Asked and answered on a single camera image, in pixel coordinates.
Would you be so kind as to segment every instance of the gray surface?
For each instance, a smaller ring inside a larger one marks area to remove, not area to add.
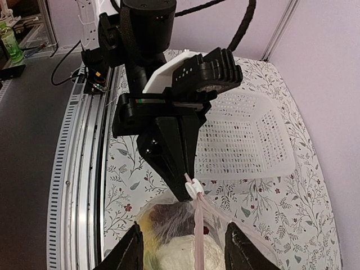
[[[53,87],[60,57],[28,60],[0,103],[0,269],[46,269],[53,158],[72,82]],[[79,67],[71,55],[58,81]]]

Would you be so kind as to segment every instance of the white cord lock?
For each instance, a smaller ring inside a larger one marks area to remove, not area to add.
[[[203,189],[203,186],[201,185],[201,183],[199,182],[199,180],[194,178],[192,181],[193,181],[193,184],[186,182],[185,188],[187,190],[187,193],[189,193],[190,197],[193,200],[196,200],[198,193],[204,194],[204,189]]]

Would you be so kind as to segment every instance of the red flower print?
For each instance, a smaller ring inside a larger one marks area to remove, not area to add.
[[[130,212],[131,209],[133,209],[130,204],[128,204],[127,206],[124,206],[124,208],[125,208],[126,212]]]

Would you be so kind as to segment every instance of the bottle label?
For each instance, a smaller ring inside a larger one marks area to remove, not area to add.
[[[13,56],[19,52],[20,48],[19,45],[17,45],[17,41],[14,35],[9,35],[5,38],[2,38],[1,40],[4,43],[10,56]]]

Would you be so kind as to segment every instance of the black phone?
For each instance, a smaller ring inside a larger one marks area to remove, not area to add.
[[[22,75],[26,65],[9,67],[8,69],[0,70],[0,80],[10,80],[18,78]]]

